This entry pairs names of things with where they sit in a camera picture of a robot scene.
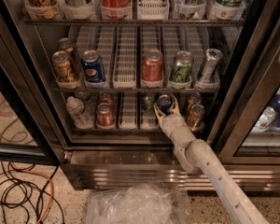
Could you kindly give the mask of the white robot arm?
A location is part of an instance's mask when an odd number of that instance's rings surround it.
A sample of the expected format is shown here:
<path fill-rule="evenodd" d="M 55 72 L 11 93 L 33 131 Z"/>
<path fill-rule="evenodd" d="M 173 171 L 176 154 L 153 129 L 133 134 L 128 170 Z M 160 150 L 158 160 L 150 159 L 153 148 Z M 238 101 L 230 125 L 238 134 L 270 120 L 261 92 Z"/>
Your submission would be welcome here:
<path fill-rule="evenodd" d="M 223 167 L 212 148 L 197 139 L 180 114 L 178 102 L 171 95 L 170 104 L 154 104 L 161 130 L 174 144 L 174 154 L 188 174 L 202 171 L 213 185 L 233 224 L 269 224 Z"/>

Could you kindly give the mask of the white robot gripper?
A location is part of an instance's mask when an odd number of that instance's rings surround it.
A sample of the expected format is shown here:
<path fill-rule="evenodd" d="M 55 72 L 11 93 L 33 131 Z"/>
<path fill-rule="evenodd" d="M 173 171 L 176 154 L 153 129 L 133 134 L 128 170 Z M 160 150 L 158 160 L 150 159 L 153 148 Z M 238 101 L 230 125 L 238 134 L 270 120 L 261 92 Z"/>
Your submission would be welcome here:
<path fill-rule="evenodd" d="M 154 105 L 154 112 L 162 131 L 172 142 L 182 142 L 189 140 L 190 130 L 184 118 L 179 115 L 179 104 L 174 95 L 171 96 L 172 104 L 169 108 L 171 115 L 166 116 L 157 105 Z"/>

